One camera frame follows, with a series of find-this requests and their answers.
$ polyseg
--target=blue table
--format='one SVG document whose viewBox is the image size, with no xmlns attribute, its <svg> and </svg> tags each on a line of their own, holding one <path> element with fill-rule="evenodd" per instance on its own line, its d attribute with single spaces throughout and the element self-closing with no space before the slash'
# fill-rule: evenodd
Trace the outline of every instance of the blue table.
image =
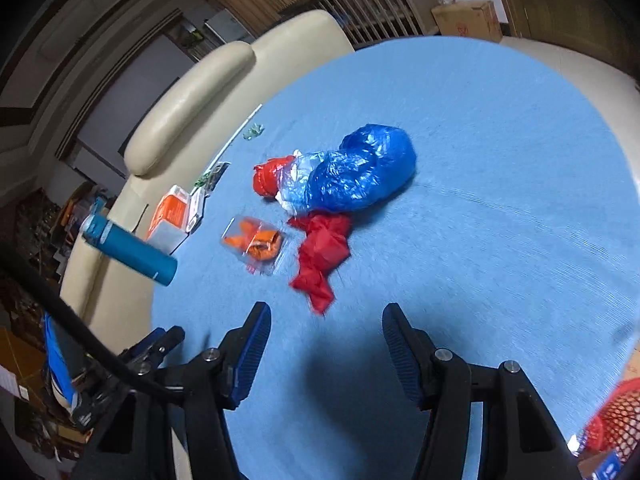
<svg viewBox="0 0 640 480">
<path fill-rule="evenodd" d="M 204 223 L 156 288 L 154 326 L 178 324 L 187 361 L 240 326 L 255 301 L 273 328 L 252 392 L 228 414 L 251 480 L 410 478 L 426 414 L 402 394 L 381 329 L 397 301 L 437 346 L 470 363 L 524 368 L 568 438 L 616 383 L 638 323 L 640 210 L 625 157 L 570 83 L 509 48 L 460 38 L 395 40 L 337 59 L 267 102 L 222 160 Z M 249 274 L 220 244 L 229 219 L 286 215 L 252 191 L 252 167 L 336 148 L 366 123 L 404 128 L 411 184 L 355 216 L 352 256 L 330 277 L 325 317 L 278 272 Z M 473 410 L 465 478 L 478 468 Z"/>
</svg>

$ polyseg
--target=black cable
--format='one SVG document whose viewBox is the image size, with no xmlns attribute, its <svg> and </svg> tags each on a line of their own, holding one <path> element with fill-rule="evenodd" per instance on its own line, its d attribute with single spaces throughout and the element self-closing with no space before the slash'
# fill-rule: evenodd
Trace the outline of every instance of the black cable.
<svg viewBox="0 0 640 480">
<path fill-rule="evenodd" d="M 162 402 L 182 404 L 181 392 L 169 390 L 158 383 L 139 376 L 127 367 L 88 329 L 65 301 L 62 300 L 42 277 L 5 241 L 0 240 L 0 267 L 46 310 L 50 316 L 75 339 L 80 346 L 104 368 L 127 383 L 133 389 Z"/>
</svg>

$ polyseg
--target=red plastic basket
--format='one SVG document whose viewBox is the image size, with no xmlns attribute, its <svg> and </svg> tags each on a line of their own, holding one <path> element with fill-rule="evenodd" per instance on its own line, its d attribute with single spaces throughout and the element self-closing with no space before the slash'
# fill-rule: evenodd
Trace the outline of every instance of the red plastic basket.
<svg viewBox="0 0 640 480">
<path fill-rule="evenodd" d="M 615 449 L 625 463 L 640 440 L 640 378 L 618 384 L 584 431 L 586 449 Z"/>
</svg>

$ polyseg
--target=leather couch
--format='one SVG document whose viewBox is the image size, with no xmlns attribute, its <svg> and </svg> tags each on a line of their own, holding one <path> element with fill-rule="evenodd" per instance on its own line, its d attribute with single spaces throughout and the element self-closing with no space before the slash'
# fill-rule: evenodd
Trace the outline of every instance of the leather couch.
<svg viewBox="0 0 640 480">
<path fill-rule="evenodd" d="M 194 65 L 146 115 L 125 152 L 130 176 L 109 218 L 144 237 L 162 196 L 187 190 L 257 105 L 322 64 L 353 52 L 322 10 L 301 14 L 253 44 L 226 44 Z M 153 282 L 78 238 L 61 297 L 111 351 L 150 331 Z"/>
</svg>

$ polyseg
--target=clear plastic container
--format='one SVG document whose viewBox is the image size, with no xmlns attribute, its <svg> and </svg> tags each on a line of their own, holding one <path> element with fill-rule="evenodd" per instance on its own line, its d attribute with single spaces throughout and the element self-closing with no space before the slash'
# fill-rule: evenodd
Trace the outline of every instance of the clear plastic container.
<svg viewBox="0 0 640 480">
<path fill-rule="evenodd" d="M 276 269 L 286 241 L 286 235 L 277 227 L 251 216 L 232 218 L 221 240 L 251 272 L 266 275 Z"/>
</svg>

